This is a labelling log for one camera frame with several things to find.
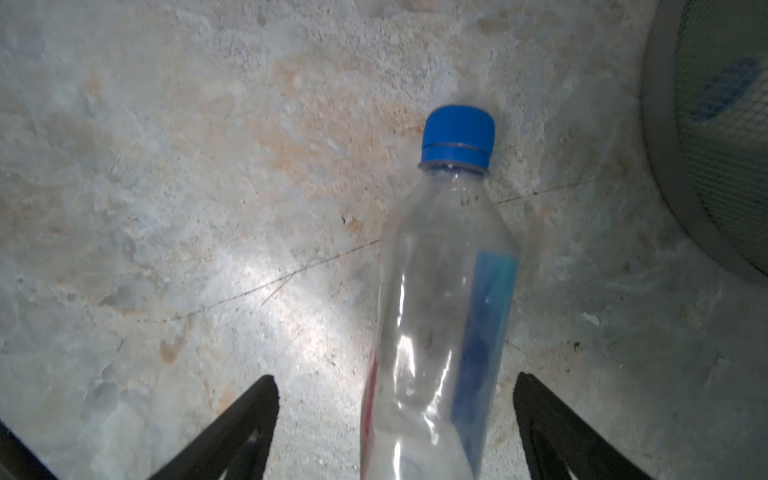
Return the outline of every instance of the green mesh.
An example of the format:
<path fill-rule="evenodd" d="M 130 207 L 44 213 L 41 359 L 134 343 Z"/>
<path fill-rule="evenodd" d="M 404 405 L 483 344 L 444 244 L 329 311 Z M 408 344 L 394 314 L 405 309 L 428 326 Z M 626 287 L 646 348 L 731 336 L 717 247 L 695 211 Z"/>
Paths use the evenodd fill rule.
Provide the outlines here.
<path fill-rule="evenodd" d="M 690 0 L 674 93 L 680 147 L 704 209 L 768 273 L 768 1 Z"/>

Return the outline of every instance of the stained floor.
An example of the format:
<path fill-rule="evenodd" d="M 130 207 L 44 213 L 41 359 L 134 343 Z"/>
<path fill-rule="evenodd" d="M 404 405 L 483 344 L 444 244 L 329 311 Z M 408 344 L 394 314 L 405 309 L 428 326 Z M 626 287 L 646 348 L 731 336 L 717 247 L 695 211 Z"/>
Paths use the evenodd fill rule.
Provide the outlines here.
<path fill-rule="evenodd" d="M 3 0 L 0 418 L 142 479 L 271 373 L 267 477 L 358 478 L 382 222 L 462 101 L 524 254 L 483 478 L 528 478 L 520 371 L 655 478 L 760 477 L 768 294 L 649 171 L 654 4 Z"/>

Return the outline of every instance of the bottle shoulder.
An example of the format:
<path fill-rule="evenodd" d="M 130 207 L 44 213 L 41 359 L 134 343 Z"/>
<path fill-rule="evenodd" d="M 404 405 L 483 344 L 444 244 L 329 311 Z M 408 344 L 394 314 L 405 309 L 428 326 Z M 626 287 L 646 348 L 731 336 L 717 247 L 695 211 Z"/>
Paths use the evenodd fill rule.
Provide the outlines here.
<path fill-rule="evenodd" d="M 518 256 L 518 245 L 482 182 L 423 181 L 392 212 L 382 240 L 431 237 L 466 243 L 477 250 Z"/>

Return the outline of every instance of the blue label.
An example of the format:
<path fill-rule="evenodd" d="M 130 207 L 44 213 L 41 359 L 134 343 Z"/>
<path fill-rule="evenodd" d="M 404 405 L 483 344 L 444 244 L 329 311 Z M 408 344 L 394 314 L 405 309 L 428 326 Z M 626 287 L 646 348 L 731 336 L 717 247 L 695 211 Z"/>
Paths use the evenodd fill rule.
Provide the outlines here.
<path fill-rule="evenodd" d="M 481 252 L 475 261 L 451 420 L 476 478 L 517 274 L 516 258 Z"/>

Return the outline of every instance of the plastic water bottle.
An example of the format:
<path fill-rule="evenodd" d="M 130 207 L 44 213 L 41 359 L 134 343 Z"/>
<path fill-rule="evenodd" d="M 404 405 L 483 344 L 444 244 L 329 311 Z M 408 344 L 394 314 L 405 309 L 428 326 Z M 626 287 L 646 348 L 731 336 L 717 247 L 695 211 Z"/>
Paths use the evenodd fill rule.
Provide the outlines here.
<path fill-rule="evenodd" d="M 493 119 L 432 112 L 418 187 L 385 225 L 379 338 L 362 399 L 362 480 L 478 478 L 518 271 L 483 186 Z"/>

